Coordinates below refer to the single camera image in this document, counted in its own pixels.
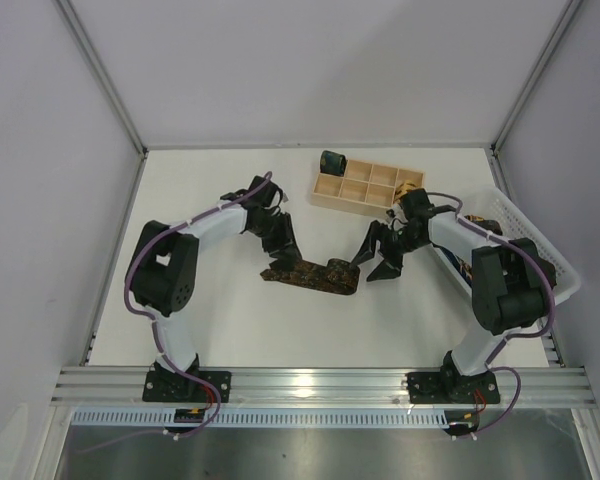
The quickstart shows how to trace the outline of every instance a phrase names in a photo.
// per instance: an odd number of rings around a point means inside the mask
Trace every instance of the white work surface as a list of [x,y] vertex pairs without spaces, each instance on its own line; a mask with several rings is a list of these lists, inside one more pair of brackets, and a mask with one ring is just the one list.
[[[454,193],[493,185],[481,149],[337,149],[348,158],[426,171],[425,187]],[[155,151],[147,159],[122,244],[91,365],[148,365],[156,354],[149,323],[126,311],[123,280],[144,224],[191,218],[220,195],[273,172],[287,194],[300,251],[319,264],[350,260],[370,217],[310,205],[320,149]],[[358,291],[340,296],[276,282],[260,272],[271,261],[250,233],[229,238],[198,259],[185,308],[202,365],[232,367],[437,367],[476,322],[467,299],[431,247],[405,255],[402,277],[366,283],[379,262],[361,267]],[[514,340],[497,364],[547,366],[539,339]]]

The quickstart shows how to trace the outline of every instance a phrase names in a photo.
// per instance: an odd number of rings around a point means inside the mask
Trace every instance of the gray wall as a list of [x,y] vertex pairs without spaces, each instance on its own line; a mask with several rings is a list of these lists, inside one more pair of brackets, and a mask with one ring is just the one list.
[[565,3],[75,0],[149,147],[486,144]]
[[137,162],[53,2],[0,0],[0,431],[28,407],[13,478],[82,352]]
[[600,404],[600,0],[585,5],[503,153],[519,204],[582,275],[557,333]]

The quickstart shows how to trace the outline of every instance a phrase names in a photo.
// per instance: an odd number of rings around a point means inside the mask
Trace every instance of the brown camouflage object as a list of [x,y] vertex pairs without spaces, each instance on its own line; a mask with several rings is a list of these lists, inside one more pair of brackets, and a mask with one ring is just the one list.
[[310,288],[336,295],[352,295],[358,289],[360,269],[345,260],[332,258],[327,266],[305,260],[276,260],[260,273],[265,281]]

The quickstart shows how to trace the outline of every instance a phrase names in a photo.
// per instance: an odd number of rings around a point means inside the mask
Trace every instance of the wooden compartment box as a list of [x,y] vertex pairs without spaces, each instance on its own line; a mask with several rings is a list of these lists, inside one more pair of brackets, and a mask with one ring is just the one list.
[[385,218],[396,189],[405,181],[424,187],[424,172],[348,160],[344,177],[319,173],[311,193],[318,207]]

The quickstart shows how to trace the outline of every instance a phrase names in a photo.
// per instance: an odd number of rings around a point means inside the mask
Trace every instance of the white plastic basket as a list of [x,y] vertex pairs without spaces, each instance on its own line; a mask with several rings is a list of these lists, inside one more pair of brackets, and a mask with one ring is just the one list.
[[[504,193],[495,187],[484,186],[460,193],[458,197],[464,202],[462,215],[477,215],[489,220],[497,220],[506,237],[511,239],[527,237],[534,241],[540,257],[550,261],[556,267],[557,285],[553,290],[556,305],[564,302],[580,289],[580,277],[574,268]],[[433,196],[431,200],[436,204],[447,201]],[[461,289],[471,297],[471,287],[467,285],[444,253],[438,248],[434,250],[453,278],[459,283]]]

